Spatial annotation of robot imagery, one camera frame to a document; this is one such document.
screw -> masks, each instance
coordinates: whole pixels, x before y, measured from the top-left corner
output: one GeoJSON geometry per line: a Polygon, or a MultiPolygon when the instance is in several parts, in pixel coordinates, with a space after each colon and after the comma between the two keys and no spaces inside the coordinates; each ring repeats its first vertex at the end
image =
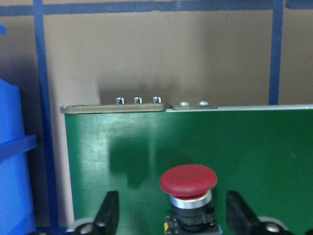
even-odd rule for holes
{"type": "Polygon", "coordinates": [[[153,97],[153,103],[154,104],[160,104],[161,103],[161,97],[158,97],[158,96],[153,97]]]}
{"type": "Polygon", "coordinates": [[[267,223],[265,225],[265,228],[267,231],[272,232],[272,233],[278,233],[280,231],[279,226],[274,223],[267,223]]]}
{"type": "Polygon", "coordinates": [[[199,102],[199,105],[206,106],[206,105],[209,105],[209,102],[207,102],[206,100],[202,100],[199,102]]]}
{"type": "Polygon", "coordinates": [[[188,101],[182,101],[180,103],[181,106],[188,106],[189,105],[189,102],[188,101]]]}
{"type": "Polygon", "coordinates": [[[124,98],[118,97],[118,98],[116,98],[115,102],[116,102],[116,104],[124,104],[124,98]]]}
{"type": "Polygon", "coordinates": [[[135,102],[135,104],[142,104],[142,98],[141,97],[135,97],[134,102],[135,102]]]}
{"type": "Polygon", "coordinates": [[[91,231],[93,230],[93,224],[86,224],[85,226],[83,226],[79,233],[80,234],[89,234],[91,231]]]}

blue container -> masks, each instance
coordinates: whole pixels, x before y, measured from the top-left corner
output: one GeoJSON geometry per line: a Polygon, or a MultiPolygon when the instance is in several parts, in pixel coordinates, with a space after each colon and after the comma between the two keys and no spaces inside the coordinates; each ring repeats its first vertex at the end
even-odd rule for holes
{"type": "Polygon", "coordinates": [[[36,230],[25,153],[35,146],[24,133],[19,89],[0,79],[0,235],[36,230]]]}

green board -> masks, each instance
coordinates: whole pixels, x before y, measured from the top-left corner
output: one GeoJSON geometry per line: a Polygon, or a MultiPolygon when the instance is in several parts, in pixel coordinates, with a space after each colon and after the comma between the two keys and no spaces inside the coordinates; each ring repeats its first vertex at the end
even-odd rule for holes
{"type": "Polygon", "coordinates": [[[218,176],[217,220],[228,190],[258,216],[281,220],[295,234],[313,227],[313,110],[65,114],[75,219],[95,216],[118,190],[118,235],[162,235],[171,213],[161,175],[202,164],[218,176]]]}

red button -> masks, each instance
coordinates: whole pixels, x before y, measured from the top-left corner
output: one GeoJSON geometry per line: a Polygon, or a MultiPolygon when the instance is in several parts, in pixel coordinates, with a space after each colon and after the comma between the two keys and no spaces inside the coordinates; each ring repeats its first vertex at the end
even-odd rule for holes
{"type": "Polygon", "coordinates": [[[217,183],[215,172],[204,165],[179,165],[166,171],[160,180],[161,189],[174,197],[190,198],[206,194],[217,183]]]}

green surface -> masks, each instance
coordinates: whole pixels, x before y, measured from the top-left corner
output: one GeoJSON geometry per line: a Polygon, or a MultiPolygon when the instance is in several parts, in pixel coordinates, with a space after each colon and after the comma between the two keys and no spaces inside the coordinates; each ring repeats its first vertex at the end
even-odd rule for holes
{"type": "Polygon", "coordinates": [[[297,235],[313,228],[313,110],[66,115],[75,219],[95,216],[120,193],[118,235],[162,235],[171,213],[160,176],[181,164],[216,172],[224,234],[225,197],[237,190],[258,216],[297,235]]]}

